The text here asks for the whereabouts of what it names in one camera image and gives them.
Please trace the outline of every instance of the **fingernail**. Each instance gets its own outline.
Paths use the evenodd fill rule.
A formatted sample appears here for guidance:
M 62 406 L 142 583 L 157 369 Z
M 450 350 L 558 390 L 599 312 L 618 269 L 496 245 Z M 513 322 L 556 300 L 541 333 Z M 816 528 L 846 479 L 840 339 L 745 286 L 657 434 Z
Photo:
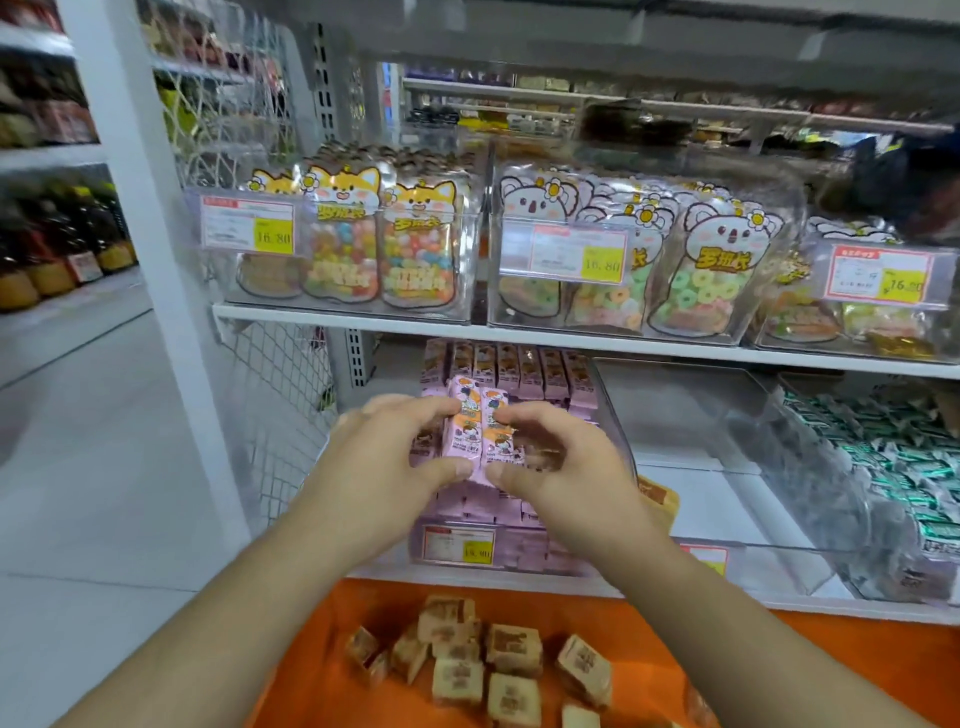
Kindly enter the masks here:
M 496 482 L 503 474 L 503 463 L 490 463 L 487 466 L 487 479 L 490 482 Z

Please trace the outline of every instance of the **white metal post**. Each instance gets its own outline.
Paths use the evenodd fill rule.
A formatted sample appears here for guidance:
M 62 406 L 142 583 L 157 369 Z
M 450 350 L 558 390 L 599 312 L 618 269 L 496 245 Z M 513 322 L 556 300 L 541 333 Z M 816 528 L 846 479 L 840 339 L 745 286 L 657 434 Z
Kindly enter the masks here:
M 71 0 L 60 14 L 232 553 L 251 539 L 259 493 L 135 2 Z

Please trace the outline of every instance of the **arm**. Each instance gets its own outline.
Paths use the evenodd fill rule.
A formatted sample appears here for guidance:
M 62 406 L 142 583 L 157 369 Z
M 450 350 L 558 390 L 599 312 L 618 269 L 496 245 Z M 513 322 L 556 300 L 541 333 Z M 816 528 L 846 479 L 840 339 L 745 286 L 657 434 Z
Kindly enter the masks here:
M 506 407 L 497 419 L 545 430 L 566 458 L 555 473 L 490 465 L 488 478 L 530 502 L 550 533 L 627 597 L 725 728 L 930 726 L 680 550 L 599 429 L 546 402 Z
M 434 491 L 469 475 L 461 458 L 408 462 L 418 431 L 459 408 L 387 395 L 341 417 L 287 514 L 55 728 L 243 725 L 333 584 L 403 539 Z

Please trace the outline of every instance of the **person's right hand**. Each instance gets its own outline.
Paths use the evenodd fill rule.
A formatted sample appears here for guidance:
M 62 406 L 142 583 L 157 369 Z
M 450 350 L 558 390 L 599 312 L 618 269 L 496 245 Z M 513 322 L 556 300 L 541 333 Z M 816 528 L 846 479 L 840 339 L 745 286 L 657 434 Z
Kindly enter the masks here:
M 601 572 L 624 547 L 667 542 L 655 515 L 610 439 L 546 401 L 512 404 L 495 418 L 521 431 L 542 430 L 565 449 L 553 473 L 491 463 L 487 478 L 530 503 L 552 536 Z

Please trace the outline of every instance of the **orange bin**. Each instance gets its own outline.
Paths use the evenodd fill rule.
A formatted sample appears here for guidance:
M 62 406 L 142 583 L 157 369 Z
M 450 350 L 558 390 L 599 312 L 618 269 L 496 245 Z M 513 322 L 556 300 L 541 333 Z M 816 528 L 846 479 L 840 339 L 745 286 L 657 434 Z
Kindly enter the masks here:
M 317 608 L 277 666 L 250 728 L 480 726 L 484 711 L 430 701 L 433 661 L 413 686 L 392 676 L 370 689 L 345 656 L 348 637 L 366 626 L 382 642 L 417 619 L 429 594 L 468 596 L 485 622 L 536 627 L 547 661 L 577 633 L 613 662 L 613 705 L 605 728 L 684 716 L 684 673 L 645 621 L 622 599 L 506 592 L 345 579 Z M 840 662 L 936 725 L 960 727 L 960 632 L 931 624 L 778 612 L 778 617 Z M 560 725 L 564 692 L 548 665 L 540 680 L 543 726 Z

